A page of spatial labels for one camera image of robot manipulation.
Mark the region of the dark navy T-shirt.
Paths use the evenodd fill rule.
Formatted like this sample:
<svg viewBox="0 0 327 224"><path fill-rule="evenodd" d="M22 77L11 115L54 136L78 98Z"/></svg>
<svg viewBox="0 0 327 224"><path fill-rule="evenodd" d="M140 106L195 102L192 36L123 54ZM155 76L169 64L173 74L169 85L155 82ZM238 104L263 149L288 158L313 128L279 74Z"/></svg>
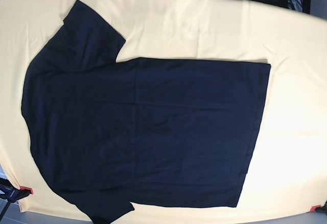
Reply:
<svg viewBox="0 0 327 224"><path fill-rule="evenodd" d="M136 58L76 1L31 61L21 113L53 192L93 223L133 204L236 207L258 138L267 63Z"/></svg>

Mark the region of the yellow table cloth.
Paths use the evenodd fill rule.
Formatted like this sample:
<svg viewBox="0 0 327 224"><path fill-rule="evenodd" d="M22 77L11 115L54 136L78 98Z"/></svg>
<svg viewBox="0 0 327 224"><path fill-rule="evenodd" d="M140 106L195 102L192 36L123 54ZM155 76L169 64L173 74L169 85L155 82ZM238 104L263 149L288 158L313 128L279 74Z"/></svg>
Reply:
<svg viewBox="0 0 327 224"><path fill-rule="evenodd" d="M76 0L1 0L1 167L34 193L23 212L87 220L45 184L20 112L30 61ZM308 212L326 201L326 21L246 0L80 0L135 57L262 60L271 65L258 142L236 208L135 205L118 223L232 223Z"/></svg>

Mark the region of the left red-black table clamp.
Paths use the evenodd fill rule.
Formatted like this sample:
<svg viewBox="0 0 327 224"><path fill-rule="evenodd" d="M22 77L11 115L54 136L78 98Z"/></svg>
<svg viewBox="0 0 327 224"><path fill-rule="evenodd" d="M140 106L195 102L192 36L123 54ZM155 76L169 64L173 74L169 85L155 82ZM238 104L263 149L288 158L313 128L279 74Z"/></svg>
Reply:
<svg viewBox="0 0 327 224"><path fill-rule="evenodd" d="M20 199L28 197L33 194L33 190L27 187L15 188L7 179L1 178L1 199L6 200L7 203L1 211L1 220L7 212L9 206Z"/></svg>

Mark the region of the red-black table clamp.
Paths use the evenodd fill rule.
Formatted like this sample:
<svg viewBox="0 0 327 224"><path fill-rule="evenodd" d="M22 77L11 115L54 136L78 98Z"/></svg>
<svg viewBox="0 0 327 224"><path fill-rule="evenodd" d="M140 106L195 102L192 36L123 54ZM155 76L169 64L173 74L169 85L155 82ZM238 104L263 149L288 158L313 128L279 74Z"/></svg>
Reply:
<svg viewBox="0 0 327 224"><path fill-rule="evenodd" d="M321 206L321 205L313 206L310 209L310 212L317 212L317 213L327 214L327 201L325 202L325 204L323 206Z"/></svg>
<svg viewBox="0 0 327 224"><path fill-rule="evenodd" d="M1 178L1 199L6 200L7 203L1 211L1 220L7 212L9 206L20 199L28 197L33 194L33 190L27 187L15 188L7 179Z"/></svg>

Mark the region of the right red-black table clamp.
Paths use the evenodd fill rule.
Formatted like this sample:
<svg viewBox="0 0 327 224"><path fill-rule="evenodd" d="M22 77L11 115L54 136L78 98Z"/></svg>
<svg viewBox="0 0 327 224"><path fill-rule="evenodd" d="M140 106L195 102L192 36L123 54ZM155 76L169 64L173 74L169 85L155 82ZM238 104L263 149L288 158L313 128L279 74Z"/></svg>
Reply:
<svg viewBox="0 0 327 224"><path fill-rule="evenodd" d="M310 212L317 212L317 213L327 214L327 201L325 202L325 204L323 206L321 206L321 205L313 206L310 209Z"/></svg>

